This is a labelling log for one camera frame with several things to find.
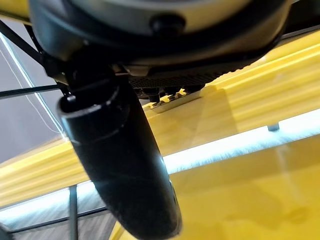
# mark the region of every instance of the black rubber grip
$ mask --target black rubber grip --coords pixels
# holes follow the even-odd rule
[[[122,84],[108,99],[85,109],[76,101],[76,97],[63,97],[60,116],[108,209],[138,239],[177,235],[182,219],[175,192],[130,85]]]

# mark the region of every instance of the ribbed yellow surface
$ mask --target ribbed yellow surface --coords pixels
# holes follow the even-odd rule
[[[0,15],[28,22],[28,0],[0,0]]]
[[[320,31],[274,49],[198,93],[144,110],[166,156],[319,107]],[[62,143],[0,165],[0,206],[87,179],[71,145]]]

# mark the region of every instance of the black handle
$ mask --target black handle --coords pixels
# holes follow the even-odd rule
[[[142,240],[171,238],[181,229],[181,213],[142,106],[127,82],[107,89],[104,96],[91,90],[63,97],[58,108],[64,128],[124,228]]]

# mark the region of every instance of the yellow plastic panel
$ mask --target yellow plastic panel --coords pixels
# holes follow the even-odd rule
[[[174,239],[320,239],[319,146],[316,135],[172,174],[183,218]]]
[[[320,31],[280,46],[252,66],[144,111],[163,156],[320,108]],[[0,206],[88,180],[61,143],[0,165]]]
[[[28,22],[28,0],[0,0],[0,15]]]

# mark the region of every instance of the gray floor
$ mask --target gray floor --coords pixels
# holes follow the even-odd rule
[[[78,187],[78,213],[104,207],[92,183],[83,183]],[[21,203],[0,211],[0,222],[9,230],[57,220],[69,215],[69,192],[67,189],[43,196],[27,203]],[[78,219],[80,240],[107,240],[116,219],[108,211],[99,212]],[[33,230],[15,233],[16,240],[68,240],[69,222],[61,222]]]

